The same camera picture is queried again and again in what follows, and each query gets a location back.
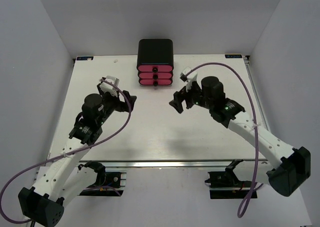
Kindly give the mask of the pink drawer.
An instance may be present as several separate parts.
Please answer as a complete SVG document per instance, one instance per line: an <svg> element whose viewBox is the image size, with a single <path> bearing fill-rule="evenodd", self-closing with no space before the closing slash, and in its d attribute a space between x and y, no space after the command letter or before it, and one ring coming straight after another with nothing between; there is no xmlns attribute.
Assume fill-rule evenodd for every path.
<svg viewBox="0 0 320 227"><path fill-rule="evenodd" d="M142 86L170 86L173 83L173 80L170 79L139 79L139 84Z"/></svg>
<svg viewBox="0 0 320 227"><path fill-rule="evenodd" d="M171 72L139 72L138 77L140 79L171 79L173 74Z"/></svg>
<svg viewBox="0 0 320 227"><path fill-rule="evenodd" d="M171 65L159 65L159 64L146 64L146 65L139 65L137 70L140 72L171 72L173 71L174 67Z"/></svg>

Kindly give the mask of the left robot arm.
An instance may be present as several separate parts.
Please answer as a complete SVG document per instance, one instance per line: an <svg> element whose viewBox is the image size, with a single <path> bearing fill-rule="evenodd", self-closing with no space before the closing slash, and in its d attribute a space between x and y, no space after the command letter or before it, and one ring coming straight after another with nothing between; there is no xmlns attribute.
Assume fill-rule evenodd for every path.
<svg viewBox="0 0 320 227"><path fill-rule="evenodd" d="M85 188L101 186L106 180L105 166L97 161L89 161L71 173L80 160L89 152L89 146L97 142L102 134L102 125L114 112L131 112L137 100L128 91L123 91L124 101L119 93L99 91L85 97L62 148L61 158L54 161L47 172L31 188L23 188L18 199L23 214L32 221L44 226L54 227L61 220L65 207Z"/></svg>

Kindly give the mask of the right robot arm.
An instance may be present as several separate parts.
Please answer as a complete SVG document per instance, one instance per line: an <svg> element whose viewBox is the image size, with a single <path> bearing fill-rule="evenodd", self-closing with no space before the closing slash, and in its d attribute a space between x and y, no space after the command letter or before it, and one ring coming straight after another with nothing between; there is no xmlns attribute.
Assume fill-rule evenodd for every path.
<svg viewBox="0 0 320 227"><path fill-rule="evenodd" d="M253 168L256 182L289 197L310 177L310 151L303 146L293 147L256 124L242 105L226 97L217 77L207 76L200 84L196 77L182 75L181 79L186 85L174 93L169 105L180 114L184 111L182 103L187 109L193 106L207 109L213 120L250 143L267 160Z"/></svg>

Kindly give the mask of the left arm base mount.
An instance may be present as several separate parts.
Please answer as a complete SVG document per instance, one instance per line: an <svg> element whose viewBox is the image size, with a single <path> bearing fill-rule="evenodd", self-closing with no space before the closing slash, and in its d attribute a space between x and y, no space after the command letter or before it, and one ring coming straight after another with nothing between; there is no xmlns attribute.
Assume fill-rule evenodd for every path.
<svg viewBox="0 0 320 227"><path fill-rule="evenodd" d="M79 196L86 197L121 197L126 186L127 173L107 171L98 177L98 180L85 188Z"/></svg>

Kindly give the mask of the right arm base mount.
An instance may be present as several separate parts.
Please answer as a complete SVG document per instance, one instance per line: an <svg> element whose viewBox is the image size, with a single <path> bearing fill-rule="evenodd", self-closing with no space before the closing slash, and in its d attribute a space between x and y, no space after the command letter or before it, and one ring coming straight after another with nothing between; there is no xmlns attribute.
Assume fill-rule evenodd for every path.
<svg viewBox="0 0 320 227"><path fill-rule="evenodd" d="M208 179L204 183L209 187L210 199L243 199L249 193L252 177L240 180L234 173L236 166L243 162L244 160L236 159L223 171L208 172Z"/></svg>

